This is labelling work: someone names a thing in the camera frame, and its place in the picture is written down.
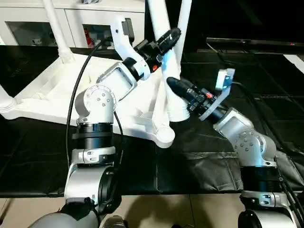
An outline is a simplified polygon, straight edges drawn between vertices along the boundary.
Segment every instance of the black tablecloth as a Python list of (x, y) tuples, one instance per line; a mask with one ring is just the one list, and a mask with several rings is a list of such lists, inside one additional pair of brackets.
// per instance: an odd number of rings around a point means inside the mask
[[(89, 49), (73, 52), (88, 54)], [(0, 84), (15, 96), (57, 58), (54, 47), (1, 46)], [(185, 54), (182, 76), (199, 86), (214, 88), (220, 68), (236, 68), (235, 78), (256, 97), (270, 123), (297, 153), (278, 152), (280, 168), (295, 190), (304, 190), (304, 75), (282, 55)], [(114, 51), (96, 56), (116, 58)], [(225, 102), (245, 114), (263, 133), (257, 114), (243, 93), (233, 86)], [(0, 116), (0, 197), (62, 196), (67, 177), (65, 125)], [(239, 192), (242, 189), (237, 155), (210, 123), (196, 116), (171, 123), (172, 147), (124, 137), (122, 193), (182, 194)], [(119, 150), (119, 136), (114, 136)]]

